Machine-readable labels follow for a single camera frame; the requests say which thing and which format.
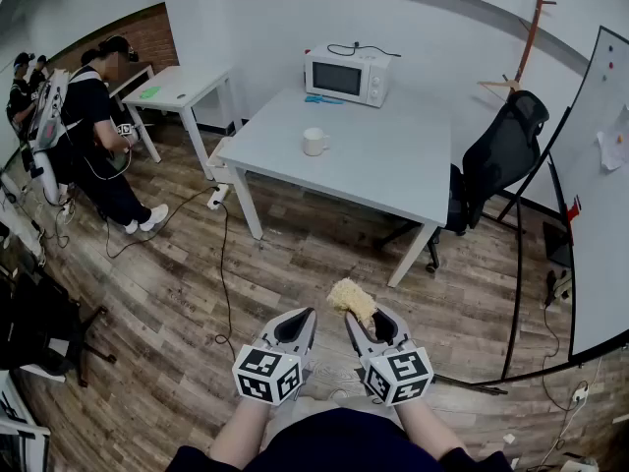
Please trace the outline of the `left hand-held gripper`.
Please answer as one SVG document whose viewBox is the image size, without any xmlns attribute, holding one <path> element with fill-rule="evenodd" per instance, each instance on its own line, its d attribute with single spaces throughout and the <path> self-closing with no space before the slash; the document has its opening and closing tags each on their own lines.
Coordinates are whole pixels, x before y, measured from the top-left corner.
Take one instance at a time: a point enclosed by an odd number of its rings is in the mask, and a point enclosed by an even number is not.
<svg viewBox="0 0 629 472">
<path fill-rule="evenodd" d="M 293 310 L 269 321 L 253 344 L 241 348 L 232 367 L 239 394 L 272 406 L 295 398 L 306 380 L 316 324 L 314 308 Z"/>
</svg>

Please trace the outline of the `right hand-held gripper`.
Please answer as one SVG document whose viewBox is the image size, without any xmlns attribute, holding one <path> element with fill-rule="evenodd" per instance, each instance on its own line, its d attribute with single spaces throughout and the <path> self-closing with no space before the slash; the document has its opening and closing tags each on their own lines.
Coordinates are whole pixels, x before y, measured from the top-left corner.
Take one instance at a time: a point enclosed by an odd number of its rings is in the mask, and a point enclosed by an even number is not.
<svg viewBox="0 0 629 472">
<path fill-rule="evenodd" d="M 387 348 L 378 355 L 372 337 L 355 314 L 347 311 L 344 321 L 350 342 L 362 358 L 364 385 L 382 404 L 395 406 L 426 394 L 434 372 L 427 350 L 409 340 L 411 332 L 402 317 L 383 305 L 376 306 L 373 314 L 376 340 L 397 347 Z"/>
</svg>

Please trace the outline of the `yellow sponge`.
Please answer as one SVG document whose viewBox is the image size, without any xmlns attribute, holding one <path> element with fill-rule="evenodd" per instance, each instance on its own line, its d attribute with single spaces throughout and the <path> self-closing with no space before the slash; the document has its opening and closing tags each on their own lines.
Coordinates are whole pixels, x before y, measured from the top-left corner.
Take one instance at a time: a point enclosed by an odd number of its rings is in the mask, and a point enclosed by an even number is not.
<svg viewBox="0 0 629 472">
<path fill-rule="evenodd" d="M 350 278 L 334 283 L 326 301 L 339 311 L 352 312 L 365 327 L 372 323 L 372 317 L 377 312 L 373 297 Z"/>
</svg>

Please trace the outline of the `white mug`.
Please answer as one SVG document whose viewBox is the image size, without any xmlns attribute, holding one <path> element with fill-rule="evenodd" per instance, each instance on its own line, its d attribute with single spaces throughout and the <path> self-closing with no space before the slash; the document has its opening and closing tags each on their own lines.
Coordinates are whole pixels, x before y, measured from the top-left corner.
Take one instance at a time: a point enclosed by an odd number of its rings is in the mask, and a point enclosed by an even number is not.
<svg viewBox="0 0 629 472">
<path fill-rule="evenodd" d="M 307 156 L 320 156 L 329 149 L 329 136 L 321 128 L 308 128 L 303 134 L 302 149 Z"/>
</svg>

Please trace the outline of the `person's right forearm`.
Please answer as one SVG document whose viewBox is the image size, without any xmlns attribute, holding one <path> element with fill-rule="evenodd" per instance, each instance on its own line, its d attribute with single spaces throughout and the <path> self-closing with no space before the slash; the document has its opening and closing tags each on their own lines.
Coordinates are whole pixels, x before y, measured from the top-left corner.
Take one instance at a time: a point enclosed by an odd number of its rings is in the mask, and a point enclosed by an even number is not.
<svg viewBox="0 0 629 472">
<path fill-rule="evenodd" d="M 467 452 L 458 436 L 421 399 L 395 406 L 395 411 L 409 440 L 436 460 L 455 449 Z"/>
</svg>

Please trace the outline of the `person's left forearm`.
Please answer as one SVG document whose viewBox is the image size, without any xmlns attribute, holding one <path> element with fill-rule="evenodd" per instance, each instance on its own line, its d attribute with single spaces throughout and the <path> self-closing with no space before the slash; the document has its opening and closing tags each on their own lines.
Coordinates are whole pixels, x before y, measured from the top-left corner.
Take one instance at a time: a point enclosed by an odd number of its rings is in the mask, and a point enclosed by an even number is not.
<svg viewBox="0 0 629 472">
<path fill-rule="evenodd" d="M 214 440 L 209 457 L 243 470 L 259 453 L 271 406 L 243 398 Z"/>
</svg>

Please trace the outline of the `person's beige trousers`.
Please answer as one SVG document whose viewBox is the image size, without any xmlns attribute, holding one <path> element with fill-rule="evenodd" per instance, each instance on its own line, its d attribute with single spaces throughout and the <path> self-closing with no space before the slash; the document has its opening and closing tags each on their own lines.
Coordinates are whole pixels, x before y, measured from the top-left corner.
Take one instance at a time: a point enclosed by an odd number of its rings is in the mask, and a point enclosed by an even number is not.
<svg viewBox="0 0 629 472">
<path fill-rule="evenodd" d="M 266 425 L 261 449 L 264 449 L 281 431 L 291 425 L 317 413 L 345 408 L 360 411 L 390 420 L 399 428 L 402 427 L 397 413 L 387 407 L 374 395 L 348 395 L 337 389 L 325 400 L 317 400 L 310 396 L 299 396 L 289 399 L 272 411 Z"/>
</svg>

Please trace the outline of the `person's dark navy shirt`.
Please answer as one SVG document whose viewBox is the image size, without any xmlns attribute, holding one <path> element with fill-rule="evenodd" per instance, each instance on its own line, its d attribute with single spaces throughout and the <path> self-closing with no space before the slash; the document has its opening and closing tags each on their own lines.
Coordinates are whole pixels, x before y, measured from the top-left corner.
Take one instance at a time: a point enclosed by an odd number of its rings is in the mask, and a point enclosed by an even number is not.
<svg viewBox="0 0 629 472">
<path fill-rule="evenodd" d="M 390 420 L 333 409 L 277 434 L 244 469 L 180 447 L 166 472 L 513 472 L 497 451 L 476 461 L 462 448 L 435 459 Z"/>
</svg>

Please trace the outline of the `large white table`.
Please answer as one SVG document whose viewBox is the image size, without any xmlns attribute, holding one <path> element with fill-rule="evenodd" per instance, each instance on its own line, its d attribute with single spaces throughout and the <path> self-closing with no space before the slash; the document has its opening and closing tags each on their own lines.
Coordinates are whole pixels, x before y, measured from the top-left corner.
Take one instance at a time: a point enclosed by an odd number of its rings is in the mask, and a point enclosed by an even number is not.
<svg viewBox="0 0 629 472">
<path fill-rule="evenodd" d="M 257 240 L 263 236 L 248 172 L 416 221 L 420 228 L 388 280 L 394 287 L 447 219 L 449 114 L 402 88 L 391 90 L 380 108 L 305 98 L 301 88 L 282 90 L 220 153 L 251 234 Z M 320 156 L 303 152 L 308 128 L 329 136 L 329 149 Z"/>
</svg>

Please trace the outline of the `white plastic basket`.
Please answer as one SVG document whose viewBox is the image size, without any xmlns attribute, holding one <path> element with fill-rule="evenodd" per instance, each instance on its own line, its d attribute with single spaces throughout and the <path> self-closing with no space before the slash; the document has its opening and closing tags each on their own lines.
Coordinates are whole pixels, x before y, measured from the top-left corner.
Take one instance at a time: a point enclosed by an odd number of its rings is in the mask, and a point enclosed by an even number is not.
<svg viewBox="0 0 629 472">
<path fill-rule="evenodd" d="M 209 156 L 206 164 L 209 168 L 212 169 L 216 169 L 216 168 L 225 168 L 226 164 L 224 159 L 220 156 L 220 153 L 222 152 L 222 150 L 228 146 L 231 141 L 233 140 L 232 137 L 223 137 L 218 144 L 216 145 L 216 147 L 214 148 L 214 150 L 212 151 L 211 155 Z"/>
</svg>

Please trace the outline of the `black mesh office chair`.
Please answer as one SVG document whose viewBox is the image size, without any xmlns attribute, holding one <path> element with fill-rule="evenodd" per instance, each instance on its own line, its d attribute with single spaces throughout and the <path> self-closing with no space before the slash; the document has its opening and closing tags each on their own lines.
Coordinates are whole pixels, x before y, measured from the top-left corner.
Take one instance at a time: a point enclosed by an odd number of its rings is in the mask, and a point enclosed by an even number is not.
<svg viewBox="0 0 629 472">
<path fill-rule="evenodd" d="M 439 268 L 435 245 L 443 230 L 462 236 L 479 223 L 487 200 L 529 175 L 541 157 L 538 135 L 549 113 L 527 90 L 509 95 L 497 115 L 465 152 L 462 166 L 450 166 L 447 221 L 428 241 L 431 262 Z"/>
</svg>

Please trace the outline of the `whiteboard on black stand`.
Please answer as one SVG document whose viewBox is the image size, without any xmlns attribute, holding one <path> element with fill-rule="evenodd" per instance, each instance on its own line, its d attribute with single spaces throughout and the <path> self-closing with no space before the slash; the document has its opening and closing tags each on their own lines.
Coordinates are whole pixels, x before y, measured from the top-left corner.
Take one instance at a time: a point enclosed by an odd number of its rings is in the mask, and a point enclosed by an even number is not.
<svg viewBox="0 0 629 472">
<path fill-rule="evenodd" d="M 629 107 L 629 38 L 600 27 L 574 101 L 542 158 L 567 230 L 573 284 L 568 360 L 526 379 L 565 371 L 629 345 L 629 163 L 604 170 L 597 142 L 597 132 L 607 129 L 624 105 Z M 568 223 L 566 206 L 576 195 L 581 212 Z"/>
</svg>

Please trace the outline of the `white microwave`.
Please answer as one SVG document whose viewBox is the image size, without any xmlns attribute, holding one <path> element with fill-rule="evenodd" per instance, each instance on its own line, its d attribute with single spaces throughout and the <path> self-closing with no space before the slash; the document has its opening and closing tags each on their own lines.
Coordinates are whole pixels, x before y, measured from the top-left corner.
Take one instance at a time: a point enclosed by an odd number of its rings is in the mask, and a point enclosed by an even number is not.
<svg viewBox="0 0 629 472">
<path fill-rule="evenodd" d="M 388 91 L 392 59 L 374 46 L 324 44 L 304 56 L 306 92 L 379 108 Z"/>
</svg>

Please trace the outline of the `black swivel chair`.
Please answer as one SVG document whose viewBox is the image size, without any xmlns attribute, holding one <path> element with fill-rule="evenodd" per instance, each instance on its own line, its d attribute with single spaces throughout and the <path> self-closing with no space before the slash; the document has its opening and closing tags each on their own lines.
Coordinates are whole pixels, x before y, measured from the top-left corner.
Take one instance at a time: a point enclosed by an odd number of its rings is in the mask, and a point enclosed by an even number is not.
<svg viewBox="0 0 629 472">
<path fill-rule="evenodd" d="M 75 372 L 79 386 L 86 387 L 86 353 L 117 362 L 87 342 L 91 326 L 106 314 L 99 307 L 83 319 L 81 303 L 52 277 L 21 274 L 15 284 L 0 286 L 0 371 L 23 369 L 61 380 Z"/>
</svg>

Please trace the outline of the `small white table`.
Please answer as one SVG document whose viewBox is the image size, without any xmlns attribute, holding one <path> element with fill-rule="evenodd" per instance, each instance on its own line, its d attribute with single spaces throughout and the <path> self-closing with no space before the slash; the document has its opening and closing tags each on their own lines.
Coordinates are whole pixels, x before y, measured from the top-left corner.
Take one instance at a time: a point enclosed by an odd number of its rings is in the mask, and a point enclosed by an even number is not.
<svg viewBox="0 0 629 472">
<path fill-rule="evenodd" d="M 221 109 L 227 115 L 227 124 L 234 123 L 234 128 L 242 128 L 242 118 L 236 103 L 235 90 L 230 81 L 231 67 L 228 64 L 210 66 L 201 70 L 191 66 L 171 66 L 133 90 L 122 102 L 127 106 L 138 129 L 142 142 L 152 159 L 159 163 L 161 157 L 149 136 L 144 122 L 138 113 L 139 108 L 157 109 L 159 111 L 177 113 L 189 135 L 189 138 L 200 161 L 205 177 L 214 179 L 206 162 L 208 154 L 202 141 L 198 124 L 195 120 L 193 107 L 213 91 L 217 91 Z M 140 93 L 147 88 L 160 86 L 161 90 L 150 99 L 140 99 Z M 184 93 L 185 98 L 177 99 Z"/>
</svg>

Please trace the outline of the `pale wooden clothes hanger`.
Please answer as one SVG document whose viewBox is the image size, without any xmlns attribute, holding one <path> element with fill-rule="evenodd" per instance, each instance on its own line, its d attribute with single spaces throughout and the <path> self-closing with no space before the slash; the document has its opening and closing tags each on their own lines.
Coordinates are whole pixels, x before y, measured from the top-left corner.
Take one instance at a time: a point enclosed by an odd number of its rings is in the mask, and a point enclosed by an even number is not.
<svg viewBox="0 0 629 472">
<path fill-rule="evenodd" d="M 506 80 L 502 82 L 478 81 L 477 85 L 486 89 L 491 94 L 493 94 L 498 99 L 504 102 L 506 102 L 513 93 L 520 91 L 522 89 L 521 85 L 515 80 Z M 499 92 L 497 92 L 495 88 L 507 89 L 508 93 L 505 95 L 502 95 Z"/>
</svg>

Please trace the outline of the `white equipment rack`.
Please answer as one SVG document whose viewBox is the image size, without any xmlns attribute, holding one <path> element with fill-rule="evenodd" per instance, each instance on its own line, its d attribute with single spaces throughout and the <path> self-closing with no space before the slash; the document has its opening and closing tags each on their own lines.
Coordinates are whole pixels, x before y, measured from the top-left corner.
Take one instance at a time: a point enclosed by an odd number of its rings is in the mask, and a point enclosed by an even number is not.
<svg viewBox="0 0 629 472">
<path fill-rule="evenodd" d="M 0 472 L 47 472 L 51 432 L 33 418 L 8 371 L 0 371 Z"/>
</svg>

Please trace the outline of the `white paper sheet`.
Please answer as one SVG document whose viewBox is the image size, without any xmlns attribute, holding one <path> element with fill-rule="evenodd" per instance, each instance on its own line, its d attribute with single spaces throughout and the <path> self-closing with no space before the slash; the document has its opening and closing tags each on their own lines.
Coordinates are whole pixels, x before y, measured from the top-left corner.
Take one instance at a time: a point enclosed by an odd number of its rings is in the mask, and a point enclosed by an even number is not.
<svg viewBox="0 0 629 472">
<path fill-rule="evenodd" d="M 623 136 L 623 143 L 617 142 Z M 615 121 L 605 130 L 597 132 L 601 166 L 614 171 L 629 163 L 629 107 L 624 105 Z"/>
</svg>

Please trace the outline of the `brown wooden coat rack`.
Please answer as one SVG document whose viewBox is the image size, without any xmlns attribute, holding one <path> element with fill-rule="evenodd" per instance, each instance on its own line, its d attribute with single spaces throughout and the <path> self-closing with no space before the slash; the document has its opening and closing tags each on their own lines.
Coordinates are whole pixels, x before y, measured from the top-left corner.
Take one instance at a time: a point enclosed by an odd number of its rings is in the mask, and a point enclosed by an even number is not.
<svg viewBox="0 0 629 472">
<path fill-rule="evenodd" d="M 516 70 L 515 78 L 513 80 L 505 80 L 507 86 L 509 87 L 509 94 L 512 94 L 516 90 L 521 89 L 520 81 L 522 80 L 528 59 L 535 43 L 543 7 L 554 6 L 555 4 L 556 2 L 554 0 L 536 0 L 534 15 L 531 22 L 526 25 L 524 21 L 520 21 L 520 23 L 526 28 L 528 35 L 519 65 Z"/>
</svg>

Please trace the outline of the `grey desk white frame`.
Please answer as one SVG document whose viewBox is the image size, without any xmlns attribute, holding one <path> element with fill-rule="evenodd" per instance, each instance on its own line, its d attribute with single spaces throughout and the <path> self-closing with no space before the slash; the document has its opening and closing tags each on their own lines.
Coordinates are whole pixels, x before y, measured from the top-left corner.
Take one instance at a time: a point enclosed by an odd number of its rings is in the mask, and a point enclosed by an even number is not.
<svg viewBox="0 0 629 472">
<path fill-rule="evenodd" d="M 153 77 L 153 68 L 149 62 L 131 63 L 129 71 L 120 80 L 106 83 L 109 97 L 115 101 L 120 112 L 125 112 L 126 106 L 122 99 L 141 83 Z"/>
</svg>

